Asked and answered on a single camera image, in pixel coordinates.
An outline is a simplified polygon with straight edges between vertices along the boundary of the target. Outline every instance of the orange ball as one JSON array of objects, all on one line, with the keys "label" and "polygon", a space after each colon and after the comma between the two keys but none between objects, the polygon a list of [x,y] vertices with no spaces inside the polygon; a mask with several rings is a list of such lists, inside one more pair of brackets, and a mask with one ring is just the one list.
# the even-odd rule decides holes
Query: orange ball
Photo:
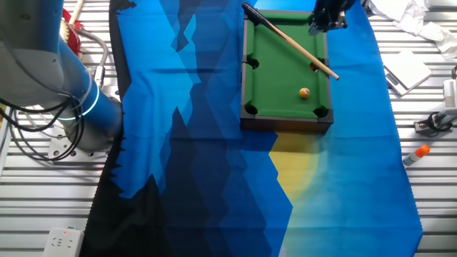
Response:
[{"label": "orange ball", "polygon": [[307,99],[310,93],[311,92],[307,88],[300,89],[300,97],[303,99]]}]

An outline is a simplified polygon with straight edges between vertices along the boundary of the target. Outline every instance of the power strip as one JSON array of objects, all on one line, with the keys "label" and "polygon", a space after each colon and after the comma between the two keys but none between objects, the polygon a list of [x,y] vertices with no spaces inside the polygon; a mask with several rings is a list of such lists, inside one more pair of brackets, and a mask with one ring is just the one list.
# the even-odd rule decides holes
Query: power strip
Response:
[{"label": "power strip", "polygon": [[75,228],[52,228],[43,257],[78,257],[84,232]]}]

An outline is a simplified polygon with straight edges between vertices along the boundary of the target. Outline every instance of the robotic arm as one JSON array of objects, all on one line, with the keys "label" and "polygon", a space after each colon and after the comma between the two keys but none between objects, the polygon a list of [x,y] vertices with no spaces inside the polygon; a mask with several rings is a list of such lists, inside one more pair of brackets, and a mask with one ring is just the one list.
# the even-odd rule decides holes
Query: robotic arm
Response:
[{"label": "robotic arm", "polygon": [[321,32],[328,32],[332,29],[345,29],[346,11],[348,11],[356,0],[318,0],[314,6],[309,34],[315,36]]},{"label": "robotic arm", "polygon": [[[52,114],[80,149],[97,151],[120,134],[121,104],[97,86],[59,36],[63,5],[64,0],[0,0],[0,99],[16,110],[50,109],[71,99],[72,105]],[[78,140],[74,132],[81,119]]]}]

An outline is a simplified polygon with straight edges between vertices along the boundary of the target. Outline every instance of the blue tablecloth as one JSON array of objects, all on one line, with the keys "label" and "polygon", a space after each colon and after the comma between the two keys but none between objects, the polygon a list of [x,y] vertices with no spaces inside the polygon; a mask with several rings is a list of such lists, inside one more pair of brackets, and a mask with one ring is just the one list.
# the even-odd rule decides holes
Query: blue tablecloth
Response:
[{"label": "blue tablecloth", "polygon": [[[119,167],[110,176],[129,211],[113,211],[119,220],[110,229],[163,229],[168,252],[145,256],[413,256],[421,223],[360,3],[347,12],[347,29],[328,33],[330,65],[341,80],[331,79],[335,123],[325,136],[240,130],[241,3],[135,0],[119,11],[131,84]],[[148,193],[159,197],[134,200]],[[135,215],[152,215],[151,204],[164,222],[136,223]],[[148,247],[139,240],[131,244]]]}]

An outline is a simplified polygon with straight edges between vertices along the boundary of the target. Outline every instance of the red object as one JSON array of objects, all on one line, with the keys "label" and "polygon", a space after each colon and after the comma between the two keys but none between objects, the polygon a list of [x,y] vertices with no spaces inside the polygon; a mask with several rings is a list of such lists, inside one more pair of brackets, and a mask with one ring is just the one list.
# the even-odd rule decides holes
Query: red object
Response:
[{"label": "red object", "polygon": [[427,145],[421,146],[419,149],[416,150],[415,154],[417,157],[422,158],[425,155],[430,153],[430,147]]},{"label": "red object", "polygon": [[78,56],[78,58],[81,60],[83,58],[83,51],[81,48],[81,39],[79,39],[78,34],[75,32],[75,29],[83,29],[83,25],[79,22],[76,21],[74,23],[74,27],[70,26],[68,23],[70,22],[71,19],[71,14],[64,9],[64,12],[62,13],[62,18],[65,19],[65,24],[62,24],[61,26],[66,26],[68,34],[67,35],[61,35],[62,38],[64,38],[64,41],[66,44],[70,47],[70,49]]}]

